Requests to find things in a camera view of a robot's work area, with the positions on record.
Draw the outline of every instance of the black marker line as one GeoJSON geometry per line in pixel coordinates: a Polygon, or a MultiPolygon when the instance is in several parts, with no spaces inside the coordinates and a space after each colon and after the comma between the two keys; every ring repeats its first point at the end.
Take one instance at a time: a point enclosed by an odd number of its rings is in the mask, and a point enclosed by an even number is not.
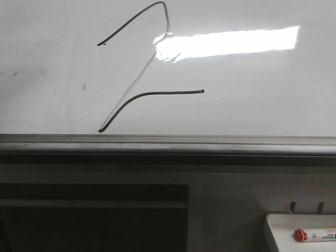
{"type": "Polygon", "coordinates": [[[163,2],[163,1],[158,1],[156,3],[153,3],[149,6],[147,6],[145,9],[141,10],[140,12],[138,12],[135,16],[133,16],[130,20],[128,20],[125,24],[123,24],[118,30],[116,30],[114,33],[112,33],[108,38],[104,39],[102,42],[97,44],[97,46],[101,46],[101,45],[105,44],[107,41],[109,41],[111,38],[113,38],[116,34],[118,34],[121,30],[123,30],[126,26],[128,26],[133,20],[135,20],[137,17],[139,17],[142,13],[144,13],[145,11],[147,11],[148,9],[152,8],[153,6],[155,6],[157,4],[162,4],[163,5],[164,13],[165,13],[165,16],[166,16],[166,22],[167,22],[166,32],[165,32],[164,36],[160,39],[160,41],[164,40],[167,33],[169,32],[169,29],[170,29],[169,15],[168,15],[168,9],[167,9],[166,3],[163,2]]]}
{"type": "Polygon", "coordinates": [[[102,127],[98,132],[102,133],[104,132],[108,126],[111,124],[111,122],[117,117],[117,115],[121,112],[121,110],[123,110],[123,108],[125,108],[128,104],[130,104],[132,101],[140,98],[140,97],[144,97],[144,96],[156,96],[156,95],[176,95],[176,94],[180,94],[180,95],[192,95],[192,94],[196,94],[196,93],[204,93],[204,89],[202,90],[193,90],[193,91],[162,91],[162,92],[146,92],[146,93],[141,93],[138,94],[136,96],[133,96],[131,99],[129,99],[128,101],[126,101],[116,112],[115,114],[112,116],[112,118],[105,124],[104,127],[102,127]]]}

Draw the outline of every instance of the white marker tray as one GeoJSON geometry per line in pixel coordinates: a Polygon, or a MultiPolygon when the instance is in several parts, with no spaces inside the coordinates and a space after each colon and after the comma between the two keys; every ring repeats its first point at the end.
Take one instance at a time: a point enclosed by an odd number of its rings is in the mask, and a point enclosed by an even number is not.
{"type": "Polygon", "coordinates": [[[336,241],[299,243],[294,231],[299,228],[336,227],[336,215],[268,214],[265,235],[272,252],[335,252],[336,241]]]}

